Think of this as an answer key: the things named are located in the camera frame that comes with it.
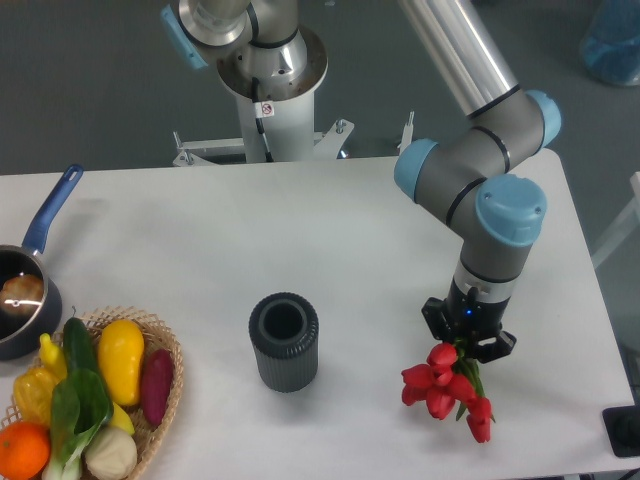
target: cable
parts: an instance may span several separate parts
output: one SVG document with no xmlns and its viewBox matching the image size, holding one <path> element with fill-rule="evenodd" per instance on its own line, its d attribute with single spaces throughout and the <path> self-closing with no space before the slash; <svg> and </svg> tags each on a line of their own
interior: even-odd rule
<svg viewBox="0 0 640 480">
<path fill-rule="evenodd" d="M 638 472 L 640 472 L 640 468 L 636 468 L 634 470 L 629 470 L 627 473 L 625 473 L 623 476 L 621 476 L 618 480 L 629 480 L 631 477 L 633 477 Z"/>
<path fill-rule="evenodd" d="M 258 87 L 260 86 L 260 80 L 256 77 L 251 79 L 251 101 L 253 102 L 254 107 L 260 100 L 258 99 Z M 269 148 L 269 142 L 267 141 L 267 135 L 264 131 L 264 124 L 262 123 L 262 118 L 258 116 L 256 109 L 256 127 L 258 128 L 258 134 L 262 139 L 262 146 L 264 147 L 264 156 L 267 160 L 267 163 L 273 163 L 273 156 L 271 155 L 271 149 Z"/>
</svg>

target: wicker basket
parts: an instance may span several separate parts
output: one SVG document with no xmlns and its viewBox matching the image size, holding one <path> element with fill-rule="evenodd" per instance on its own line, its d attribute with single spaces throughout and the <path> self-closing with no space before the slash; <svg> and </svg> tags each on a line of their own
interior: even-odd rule
<svg viewBox="0 0 640 480">
<path fill-rule="evenodd" d="M 147 468 L 149 462 L 151 462 L 151 459 L 160 447 L 162 439 L 167 433 L 167 430 L 169 429 L 169 426 L 176 414 L 183 386 L 183 364 L 180 344 L 169 327 L 167 327 L 156 315 L 149 314 L 143 310 L 136 310 L 133 307 L 107 307 L 104 310 L 96 310 L 89 314 L 85 313 L 79 318 L 85 322 L 89 334 L 93 338 L 94 345 L 97 345 L 104 327 L 114 320 L 126 318 L 134 321 L 142 330 L 145 342 L 145 360 L 149 355 L 160 348 L 164 348 L 171 353 L 174 367 L 173 384 L 171 385 L 171 393 L 169 394 L 169 399 L 167 401 L 167 412 L 165 413 L 160 426 L 157 428 L 152 427 L 144 418 L 142 408 L 140 407 L 127 407 L 124 409 L 131 417 L 131 421 L 135 427 L 136 432 L 133 435 L 133 439 L 138 447 L 138 464 L 126 478 L 127 480 L 137 479 Z M 56 332 L 53 335 L 52 340 L 58 345 L 61 345 L 62 333 Z M 36 367 L 41 365 L 40 359 L 36 356 L 31 366 Z M 12 405 L 7 408 L 6 417 L 0 420 L 0 430 L 13 422 L 20 420 L 20 418 L 20 412 L 12 398 Z M 93 478 L 94 477 L 88 472 L 88 470 L 84 468 L 81 479 L 85 480 Z"/>
</svg>

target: blue joint cap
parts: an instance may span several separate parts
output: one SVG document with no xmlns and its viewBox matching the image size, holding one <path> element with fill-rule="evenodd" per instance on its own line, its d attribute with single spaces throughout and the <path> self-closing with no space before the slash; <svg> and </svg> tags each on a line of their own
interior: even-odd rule
<svg viewBox="0 0 640 480">
<path fill-rule="evenodd" d="M 416 184 L 420 176 L 420 170 L 431 150 L 438 145 L 433 140 L 423 138 L 412 142 L 398 157 L 396 167 L 393 170 L 393 179 L 396 185 L 413 202 L 416 201 Z"/>
<path fill-rule="evenodd" d="M 511 247 L 533 245 L 540 235 L 547 197 L 527 178 L 498 175 L 485 181 L 476 196 L 476 214 L 489 234 Z"/>
<path fill-rule="evenodd" d="M 169 40 L 171 40 L 171 43 L 182 59 L 194 70 L 200 70 L 208 67 L 209 65 L 207 62 L 204 61 L 200 53 L 198 53 L 198 50 L 196 50 L 193 43 L 191 43 L 187 35 L 182 30 L 178 19 L 169 5 L 162 9 L 160 12 L 160 18 L 162 19 L 162 25 L 169 36 Z"/>
<path fill-rule="evenodd" d="M 546 93 L 540 90 L 528 90 L 527 95 L 533 98 L 540 110 L 542 110 L 542 118 L 544 121 L 544 138 L 542 139 L 542 147 L 544 148 L 558 136 L 560 127 L 562 126 L 562 115 L 555 101 L 550 99 Z"/>
</svg>

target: fake vegetable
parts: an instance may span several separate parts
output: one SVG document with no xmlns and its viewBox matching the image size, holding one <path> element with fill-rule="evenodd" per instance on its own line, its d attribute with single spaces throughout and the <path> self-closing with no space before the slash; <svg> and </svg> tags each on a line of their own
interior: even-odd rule
<svg viewBox="0 0 640 480">
<path fill-rule="evenodd" d="M 98 480 L 121 480 L 138 463 L 138 451 L 129 435 L 119 428 L 107 427 L 96 435 L 84 458 Z"/>
<path fill-rule="evenodd" d="M 62 334 L 68 375 L 53 390 L 51 460 L 43 480 L 79 479 L 82 451 L 113 415 L 87 327 L 71 318 Z"/>
<path fill-rule="evenodd" d="M 58 380 L 67 378 L 67 363 L 64 360 L 64 352 L 51 341 L 48 333 L 40 335 L 40 351 L 38 355 L 42 364 L 58 377 Z"/>
<path fill-rule="evenodd" d="M 110 427 L 124 430 L 129 435 L 133 435 L 136 432 L 135 428 L 133 427 L 131 417 L 115 402 L 113 404 L 113 417 L 111 417 L 108 425 Z"/>
<path fill-rule="evenodd" d="M 142 373 L 142 413 L 157 427 L 167 411 L 167 399 L 173 382 L 173 361 L 167 350 L 160 349 L 147 358 Z"/>
<path fill-rule="evenodd" d="M 121 406 L 140 402 L 140 370 L 144 338 L 131 320 L 115 320 L 102 331 L 98 343 L 98 364 L 109 394 Z"/>
<path fill-rule="evenodd" d="M 49 460 L 49 437 L 41 425 L 15 422 L 0 432 L 0 476 L 28 480 Z"/>
<path fill-rule="evenodd" d="M 113 404 L 101 378 L 81 368 L 70 370 L 53 391 L 51 460 L 43 480 L 77 480 L 82 451 L 111 418 Z"/>
<path fill-rule="evenodd" d="M 51 397 L 58 379 L 46 368 L 32 368 L 13 382 L 13 396 L 23 420 L 49 427 Z"/>
<path fill-rule="evenodd" d="M 86 368 L 101 376 L 96 355 L 93 351 L 93 343 L 84 322 L 79 318 L 70 318 L 64 324 L 62 336 L 64 359 L 67 363 L 68 373 Z"/>
<path fill-rule="evenodd" d="M 0 290 L 0 309 L 9 315 L 30 317 L 40 306 L 44 283 L 35 275 L 10 278 Z"/>
</svg>

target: yellow pepper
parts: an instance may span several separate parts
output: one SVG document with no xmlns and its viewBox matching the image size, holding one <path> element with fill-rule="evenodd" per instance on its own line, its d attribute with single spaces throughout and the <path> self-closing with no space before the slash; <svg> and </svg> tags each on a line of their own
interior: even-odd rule
<svg viewBox="0 0 640 480">
<path fill-rule="evenodd" d="M 45 427 L 51 424 L 51 398 L 59 380 L 46 368 L 32 368 L 13 383 L 13 396 L 22 415 L 28 422 Z"/>
<path fill-rule="evenodd" d="M 131 417 L 115 402 L 113 403 L 113 416 L 107 425 L 124 430 L 129 435 L 136 433 Z"/>
<path fill-rule="evenodd" d="M 140 370 L 144 338 L 131 320 L 115 320 L 102 330 L 98 342 L 98 367 L 111 400 L 121 406 L 140 401 Z"/>
<path fill-rule="evenodd" d="M 67 378 L 67 363 L 64 360 L 64 352 L 51 341 L 48 333 L 40 335 L 39 356 L 42 364 L 58 377 L 58 380 Z"/>
</svg>

